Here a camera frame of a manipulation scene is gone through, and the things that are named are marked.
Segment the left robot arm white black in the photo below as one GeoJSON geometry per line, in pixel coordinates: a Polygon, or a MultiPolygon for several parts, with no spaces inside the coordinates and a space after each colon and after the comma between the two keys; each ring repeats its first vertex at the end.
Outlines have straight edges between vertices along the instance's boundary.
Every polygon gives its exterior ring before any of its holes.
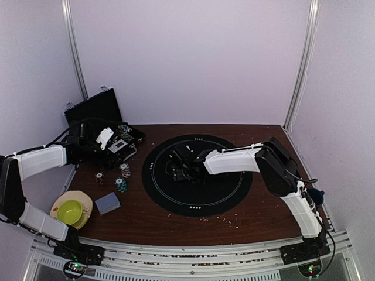
{"type": "Polygon", "coordinates": [[[47,170],[85,162],[108,166],[116,158],[110,151],[118,121],[86,118],[74,121],[55,140],[12,155],[1,156],[1,215],[3,222],[34,234],[62,241],[61,249],[72,260],[84,255],[84,246],[72,238],[75,229],[34,207],[22,183],[47,170]]]}

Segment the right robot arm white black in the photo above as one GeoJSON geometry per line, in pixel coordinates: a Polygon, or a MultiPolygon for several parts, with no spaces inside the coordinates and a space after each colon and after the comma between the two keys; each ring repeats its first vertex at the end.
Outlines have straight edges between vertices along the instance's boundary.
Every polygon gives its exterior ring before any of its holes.
{"type": "Polygon", "coordinates": [[[280,197],[287,205],[305,242],[300,252],[304,258],[313,258],[323,248],[326,237],[323,220],[307,186],[316,179],[301,178],[296,161],[276,138],[240,148],[217,148],[196,153],[187,145],[176,145],[169,152],[176,171],[174,181],[187,180],[202,184],[209,176],[230,172],[257,172],[267,190],[280,197]]]}

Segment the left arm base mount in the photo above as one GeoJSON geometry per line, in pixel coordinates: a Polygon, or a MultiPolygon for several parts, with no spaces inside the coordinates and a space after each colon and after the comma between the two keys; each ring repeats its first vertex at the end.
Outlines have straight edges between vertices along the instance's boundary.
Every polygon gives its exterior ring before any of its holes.
{"type": "Polygon", "coordinates": [[[53,242],[53,254],[66,259],[63,265],[64,275],[71,280],[84,276],[90,265],[100,266],[104,257],[104,248],[80,242],[78,235],[68,234],[64,241],[49,239],[53,242]]]}

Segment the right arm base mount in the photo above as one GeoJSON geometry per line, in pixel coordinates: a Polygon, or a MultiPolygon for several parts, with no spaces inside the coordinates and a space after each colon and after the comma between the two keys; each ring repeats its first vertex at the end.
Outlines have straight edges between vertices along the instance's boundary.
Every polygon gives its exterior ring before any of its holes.
{"type": "Polygon", "coordinates": [[[297,264],[299,273],[309,279],[323,272],[323,255],[330,254],[326,238],[302,238],[302,242],[280,248],[284,265],[297,264]]]}

